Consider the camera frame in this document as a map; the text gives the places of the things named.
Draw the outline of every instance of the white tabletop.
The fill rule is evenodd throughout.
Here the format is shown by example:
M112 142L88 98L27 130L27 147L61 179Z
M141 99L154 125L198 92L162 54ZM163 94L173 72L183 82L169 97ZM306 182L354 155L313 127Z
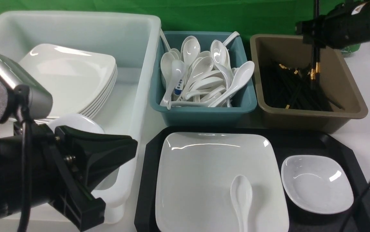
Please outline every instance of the white tabletop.
M369 114L362 120L351 120L333 137L350 147L355 155L367 180L370 179L370 43L363 44L359 51L352 57L346 58L351 72L354 75L357 85L369 108ZM146 144L157 135L166 125L160 113L155 112L150 106L145 113L144 133L138 154L138 163L133 180L131 195L126 203L126 211L122 220L114 225L100 225L91 229L91 232L135 232L133 224L135 218L136 201L138 198L139 184L142 175L142 165L145 154ZM0 232L15 231L18 225L17 220L0 220ZM29 223L30 232L51 232L51 231L78 231L72 223L31 221Z

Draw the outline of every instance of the metal screw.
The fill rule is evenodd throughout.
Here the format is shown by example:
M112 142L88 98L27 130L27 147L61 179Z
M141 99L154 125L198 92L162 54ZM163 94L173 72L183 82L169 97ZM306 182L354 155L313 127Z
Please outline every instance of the metal screw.
M73 156L73 155L67 155L65 156L64 158L64 161L69 164L69 165L72 165L73 161L76 160L76 157Z

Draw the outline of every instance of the white plastic bin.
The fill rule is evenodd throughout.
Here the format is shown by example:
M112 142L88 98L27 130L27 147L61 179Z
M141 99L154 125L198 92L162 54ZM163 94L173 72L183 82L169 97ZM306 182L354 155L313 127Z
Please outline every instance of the white plastic bin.
M115 57L118 66L115 87L93 120L107 134L130 135L140 142L160 28L160 19L150 15L7 12L0 15L0 54L18 62L38 44L55 44ZM122 165L92 192L106 202L105 223L122 219L135 168L136 158ZM48 204L33 208L31 220L67 221Z

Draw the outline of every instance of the green backdrop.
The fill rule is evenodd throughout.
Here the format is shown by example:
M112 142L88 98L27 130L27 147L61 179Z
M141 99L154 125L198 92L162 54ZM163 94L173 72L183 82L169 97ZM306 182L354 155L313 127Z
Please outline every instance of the green backdrop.
M327 13L341 0L321 1ZM313 14L313 0L0 0L9 10L110 11L157 15L163 30L293 34Z

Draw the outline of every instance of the black plastic tray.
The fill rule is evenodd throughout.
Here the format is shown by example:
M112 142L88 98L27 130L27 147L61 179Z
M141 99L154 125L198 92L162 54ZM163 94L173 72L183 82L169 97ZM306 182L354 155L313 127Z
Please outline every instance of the black plastic tray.
M191 128L169 127L161 131L146 146L141 186L136 207L135 227L138 232L159 232L155 219L155 192L161 149L165 138L173 132L210 132L256 134L267 138L274 148L281 171L285 158L293 155L310 154L330 157L344 169L354 196L367 185L354 152L331 136L322 132L235 129L235 128ZM318 215L301 210L287 197L290 232L338 232L345 212L335 215ZM363 198L356 213L349 220L345 232L370 232L370 192Z

